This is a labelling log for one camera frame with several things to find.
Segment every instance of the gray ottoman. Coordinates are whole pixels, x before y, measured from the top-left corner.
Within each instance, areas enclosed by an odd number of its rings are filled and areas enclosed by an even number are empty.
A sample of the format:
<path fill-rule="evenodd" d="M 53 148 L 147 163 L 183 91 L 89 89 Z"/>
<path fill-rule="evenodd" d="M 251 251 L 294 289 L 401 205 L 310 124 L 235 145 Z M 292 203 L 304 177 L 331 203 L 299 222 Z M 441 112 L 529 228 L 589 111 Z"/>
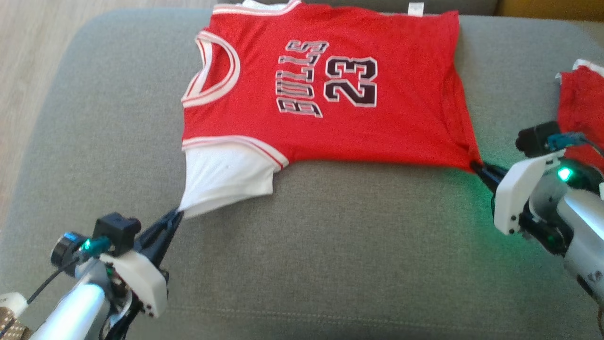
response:
<path fill-rule="evenodd" d="M 68 230 L 113 211 L 148 226 L 184 189 L 180 97 L 205 10 L 123 10 L 74 38 L 25 157 L 0 241 L 0 292 L 29 295 Z M 602 36 L 604 27 L 590 25 Z M 597 43 L 569 22 L 461 17 L 456 65 L 483 157 L 555 117 L 554 75 Z M 596 339 L 596 304 L 560 259 L 492 225 L 461 171 L 303 162 L 275 194 L 185 221 L 164 267 L 169 309 L 129 339 Z M 40 324 L 74 282 L 27 311 Z"/>

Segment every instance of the white clothing tag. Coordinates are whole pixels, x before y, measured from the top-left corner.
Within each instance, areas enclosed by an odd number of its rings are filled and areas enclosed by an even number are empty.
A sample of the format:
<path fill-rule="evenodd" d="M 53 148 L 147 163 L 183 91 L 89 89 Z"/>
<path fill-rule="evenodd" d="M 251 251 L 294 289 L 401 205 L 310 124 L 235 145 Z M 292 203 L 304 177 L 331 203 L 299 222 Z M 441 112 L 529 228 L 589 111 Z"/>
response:
<path fill-rule="evenodd" d="M 410 16 L 423 16 L 423 2 L 410 2 L 409 10 L 407 11 L 407 15 Z"/>

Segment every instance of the teal connector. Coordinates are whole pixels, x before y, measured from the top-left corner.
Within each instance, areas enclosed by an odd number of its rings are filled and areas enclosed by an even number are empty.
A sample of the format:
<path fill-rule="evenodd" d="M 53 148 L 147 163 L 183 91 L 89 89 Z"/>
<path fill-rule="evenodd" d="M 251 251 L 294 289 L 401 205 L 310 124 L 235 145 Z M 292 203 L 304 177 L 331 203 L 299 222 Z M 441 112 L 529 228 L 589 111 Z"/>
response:
<path fill-rule="evenodd" d="M 109 250 L 111 247 L 111 241 L 109 241 L 108 237 L 102 236 L 99 238 L 87 239 L 82 246 L 80 246 L 80 251 L 83 253 L 87 253 L 91 257 L 97 257 L 102 253 Z"/>

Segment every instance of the gray fabric surface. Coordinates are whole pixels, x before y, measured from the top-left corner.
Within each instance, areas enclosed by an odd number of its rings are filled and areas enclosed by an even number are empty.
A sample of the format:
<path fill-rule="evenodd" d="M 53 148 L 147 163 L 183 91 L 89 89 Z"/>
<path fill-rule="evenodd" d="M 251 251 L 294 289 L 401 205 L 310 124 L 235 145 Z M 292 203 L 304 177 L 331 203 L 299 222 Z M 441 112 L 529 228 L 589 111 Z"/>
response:
<path fill-rule="evenodd" d="M 205 10 L 90 22 L 59 67 L 0 240 L 0 292 L 28 295 L 65 231 L 112 211 L 148 226 L 184 189 L 180 97 Z M 571 23 L 461 17 L 456 65 L 486 160 L 521 159 L 519 129 L 555 116 L 554 75 L 604 64 Z M 490 195 L 449 169 L 303 162 L 275 194 L 184 222 L 164 267 L 169 310 L 129 339 L 597 339 L 596 304 L 559 258 L 492 225 Z M 73 284 L 26 312 L 38 325 Z"/>
<path fill-rule="evenodd" d="M 218 3 L 236 4 L 243 0 L 218 0 Z M 256 0 L 264 4 L 283 4 L 288 0 Z M 423 2 L 424 13 L 444 13 L 458 10 L 466 15 L 493 15 L 497 0 L 303 0 L 307 4 L 330 4 L 332 6 L 357 6 L 387 13 L 407 13 L 409 2 Z"/>

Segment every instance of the basketball jersey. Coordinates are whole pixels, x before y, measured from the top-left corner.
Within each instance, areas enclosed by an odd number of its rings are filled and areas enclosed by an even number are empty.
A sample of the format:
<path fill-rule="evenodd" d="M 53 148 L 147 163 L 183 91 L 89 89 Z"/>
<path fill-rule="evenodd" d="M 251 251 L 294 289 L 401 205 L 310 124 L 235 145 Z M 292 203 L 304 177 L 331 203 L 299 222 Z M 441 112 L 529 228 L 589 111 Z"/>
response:
<path fill-rule="evenodd" d="M 558 125 L 562 132 L 583 132 L 604 148 L 604 68 L 579 59 L 572 72 L 561 72 Z M 590 145 L 568 148 L 564 156 L 604 172 L 604 158 Z"/>
<path fill-rule="evenodd" d="M 185 217 L 272 193 L 300 160 L 470 171 L 457 12 L 417 18 L 292 0 L 217 5 L 183 98 Z"/>

